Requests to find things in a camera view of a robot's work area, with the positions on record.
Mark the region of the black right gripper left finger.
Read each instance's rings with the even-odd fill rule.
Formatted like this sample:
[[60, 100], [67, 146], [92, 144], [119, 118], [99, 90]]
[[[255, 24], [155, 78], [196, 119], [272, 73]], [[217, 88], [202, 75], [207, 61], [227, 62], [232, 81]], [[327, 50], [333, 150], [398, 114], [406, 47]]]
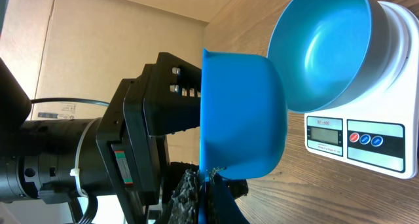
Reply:
[[199, 175], [187, 169], [175, 188], [167, 208], [160, 217], [161, 224], [198, 223]]

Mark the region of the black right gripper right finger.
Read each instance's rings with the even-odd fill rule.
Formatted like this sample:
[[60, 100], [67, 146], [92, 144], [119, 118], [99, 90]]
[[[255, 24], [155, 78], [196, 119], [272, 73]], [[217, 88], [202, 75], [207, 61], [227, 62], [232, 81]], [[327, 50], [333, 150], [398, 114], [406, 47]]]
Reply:
[[215, 174], [207, 185], [207, 223], [249, 224], [235, 201], [249, 192], [245, 179], [224, 179], [219, 174]]

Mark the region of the blue plastic measuring scoop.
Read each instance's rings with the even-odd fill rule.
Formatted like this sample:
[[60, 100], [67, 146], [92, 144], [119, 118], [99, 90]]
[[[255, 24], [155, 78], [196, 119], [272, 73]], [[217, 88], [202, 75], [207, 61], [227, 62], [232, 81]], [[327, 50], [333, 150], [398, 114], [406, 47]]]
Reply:
[[287, 137], [287, 103], [274, 64], [264, 56], [203, 51], [200, 179], [263, 177], [277, 167]]

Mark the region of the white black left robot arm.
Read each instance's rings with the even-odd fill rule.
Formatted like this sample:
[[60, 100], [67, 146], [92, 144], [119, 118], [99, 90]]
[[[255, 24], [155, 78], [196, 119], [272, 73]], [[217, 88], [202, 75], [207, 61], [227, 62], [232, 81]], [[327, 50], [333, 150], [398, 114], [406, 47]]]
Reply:
[[31, 121], [29, 99], [1, 66], [1, 201], [66, 203], [93, 222], [98, 197], [116, 195], [128, 223], [222, 223], [239, 212], [247, 181], [172, 162], [169, 134], [200, 124], [200, 68], [161, 52], [123, 79], [102, 117]]

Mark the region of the teal metal bowl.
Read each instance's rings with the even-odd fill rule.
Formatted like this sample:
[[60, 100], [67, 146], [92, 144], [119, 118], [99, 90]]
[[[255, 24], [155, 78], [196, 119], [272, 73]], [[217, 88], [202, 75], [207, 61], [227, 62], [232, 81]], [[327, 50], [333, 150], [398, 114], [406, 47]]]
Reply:
[[268, 59], [289, 110], [308, 113], [360, 97], [390, 59], [390, 21], [376, 0], [292, 0], [272, 32]]

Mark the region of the white digital kitchen scale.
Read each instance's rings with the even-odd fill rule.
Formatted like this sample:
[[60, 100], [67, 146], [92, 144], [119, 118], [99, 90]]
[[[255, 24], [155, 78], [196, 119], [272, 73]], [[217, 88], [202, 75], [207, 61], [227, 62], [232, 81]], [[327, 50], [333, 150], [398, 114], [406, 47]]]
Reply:
[[378, 82], [356, 100], [304, 116], [305, 147], [317, 155], [410, 179], [418, 173], [418, 18], [380, 2], [391, 57]]

